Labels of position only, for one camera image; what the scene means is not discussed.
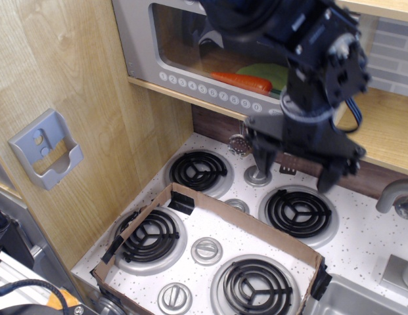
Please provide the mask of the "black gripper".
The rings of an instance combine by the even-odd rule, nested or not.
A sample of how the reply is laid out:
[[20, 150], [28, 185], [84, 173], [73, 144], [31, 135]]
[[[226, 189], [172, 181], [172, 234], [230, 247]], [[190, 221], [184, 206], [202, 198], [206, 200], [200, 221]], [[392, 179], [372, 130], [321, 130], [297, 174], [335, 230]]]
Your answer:
[[245, 122], [256, 166], [266, 177], [278, 152], [322, 165], [317, 181], [319, 193], [328, 192], [342, 177], [357, 172], [366, 150], [334, 130], [329, 119], [303, 123], [286, 115], [254, 115]]

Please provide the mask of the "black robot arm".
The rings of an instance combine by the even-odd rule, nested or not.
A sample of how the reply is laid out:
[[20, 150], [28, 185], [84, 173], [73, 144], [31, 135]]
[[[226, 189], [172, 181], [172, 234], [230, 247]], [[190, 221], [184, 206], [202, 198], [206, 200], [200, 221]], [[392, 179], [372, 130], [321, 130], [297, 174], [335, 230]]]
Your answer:
[[367, 90], [370, 80], [357, 22], [348, 10], [334, 1], [203, 1], [202, 6], [221, 35], [257, 41], [288, 60], [282, 114], [245, 121], [258, 169], [268, 173], [278, 152], [313, 161], [322, 166], [320, 193], [356, 174], [366, 151], [333, 120], [345, 103], [356, 123], [362, 122], [353, 98]]

